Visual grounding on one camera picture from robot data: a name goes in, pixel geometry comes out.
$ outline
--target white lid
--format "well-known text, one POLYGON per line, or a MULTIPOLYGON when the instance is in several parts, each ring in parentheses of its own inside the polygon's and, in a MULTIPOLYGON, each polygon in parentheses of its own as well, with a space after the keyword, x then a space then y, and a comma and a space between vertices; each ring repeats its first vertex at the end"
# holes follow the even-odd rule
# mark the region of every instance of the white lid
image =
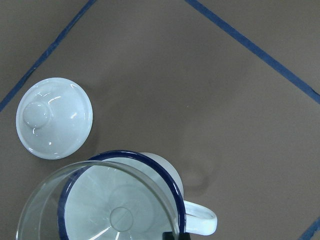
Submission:
POLYGON ((16 112, 22 144, 43 159, 61 159, 78 150, 90 133, 92 121, 92 106, 85 91, 61 77, 32 86, 16 112))

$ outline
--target blue rim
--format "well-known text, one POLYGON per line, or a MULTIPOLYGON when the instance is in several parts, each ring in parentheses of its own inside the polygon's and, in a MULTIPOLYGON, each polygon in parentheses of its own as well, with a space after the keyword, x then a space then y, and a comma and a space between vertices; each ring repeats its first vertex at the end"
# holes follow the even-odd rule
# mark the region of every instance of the blue rim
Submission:
MULTIPOLYGON (((157 163, 150 157, 147 157, 141 153, 134 152, 134 151, 127 151, 127 150, 106 151, 89 158, 88 161, 102 161, 102 160, 112 159, 112 158, 130 158, 130 159, 139 161, 151 167, 163 178, 163 180, 166 182, 166 184, 170 188, 176 204, 176 208, 178 212, 179 231, 180 233, 184 233, 186 228, 186 209, 185 209, 184 199, 182 197, 182 194, 179 190, 178 185, 176 184, 174 179, 171 177, 171 175, 159 163, 157 163)), ((65 184, 62 190, 59 203, 58 203, 58 211, 57 211, 58 229, 59 229, 59 236, 61 240, 69 240, 67 230, 66 230, 66 225, 65 225, 65 206, 66 206, 68 195, 73 185, 75 184, 76 180, 88 168, 89 166, 83 167, 77 170, 73 174, 72 179, 70 179, 65 184)))

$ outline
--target black object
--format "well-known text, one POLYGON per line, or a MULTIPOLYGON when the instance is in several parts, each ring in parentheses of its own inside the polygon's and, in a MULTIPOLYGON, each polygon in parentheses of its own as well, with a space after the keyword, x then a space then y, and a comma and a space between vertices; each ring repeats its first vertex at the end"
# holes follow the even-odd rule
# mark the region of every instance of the black object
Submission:
MULTIPOLYGON (((174 235, 170 231, 170 232, 164 232, 162 234, 162 240, 175 240, 175 239, 174 239, 174 235)), ((191 240, 190 233, 188 233, 188 232, 180 233, 179 234, 179 240, 191 240)))

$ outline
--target blue tape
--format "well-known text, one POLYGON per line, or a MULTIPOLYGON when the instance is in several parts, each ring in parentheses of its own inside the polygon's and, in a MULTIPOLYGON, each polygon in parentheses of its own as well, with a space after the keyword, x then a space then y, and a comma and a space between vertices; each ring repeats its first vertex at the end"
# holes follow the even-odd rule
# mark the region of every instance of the blue tape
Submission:
POLYGON ((257 55, 260 59, 262 59, 266 64, 288 79, 291 83, 293 83, 296 87, 302 90, 305 94, 307 94, 310 98, 315 100, 318 104, 320 104, 320 95, 315 92, 307 83, 305 83, 302 79, 293 74, 290 70, 288 70, 285 66, 283 66, 280 62, 275 60, 268 53, 263 51, 260 47, 254 44, 251 40, 246 38, 240 32, 238 32, 235 28, 230 26, 223 19, 218 17, 204 5, 202 5, 197 0, 185 0, 188 4, 190 4, 194 9, 196 9, 199 13, 208 18, 211 22, 216 24, 219 28, 237 40, 240 44, 250 50, 253 54, 257 55))
POLYGON ((320 231, 320 217, 302 234, 299 240, 310 240, 317 231, 320 231))
POLYGON ((17 82, 17 84, 11 89, 11 91, 0 102, 0 112, 6 107, 16 93, 23 87, 31 74, 50 56, 50 54, 58 47, 61 41, 67 36, 71 28, 76 22, 85 14, 85 12, 95 3, 96 0, 89 0, 83 8, 75 15, 75 17, 69 22, 69 24, 62 30, 53 43, 42 53, 32 67, 26 72, 25 75, 17 82))

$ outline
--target white handle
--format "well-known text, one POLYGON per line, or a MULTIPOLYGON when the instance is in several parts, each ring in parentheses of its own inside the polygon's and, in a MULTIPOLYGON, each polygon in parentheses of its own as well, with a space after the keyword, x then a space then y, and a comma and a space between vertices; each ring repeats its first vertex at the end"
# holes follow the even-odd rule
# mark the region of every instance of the white handle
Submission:
POLYGON ((186 213, 186 233, 207 236, 216 231, 218 219, 213 211, 189 201, 184 201, 184 206, 186 213))

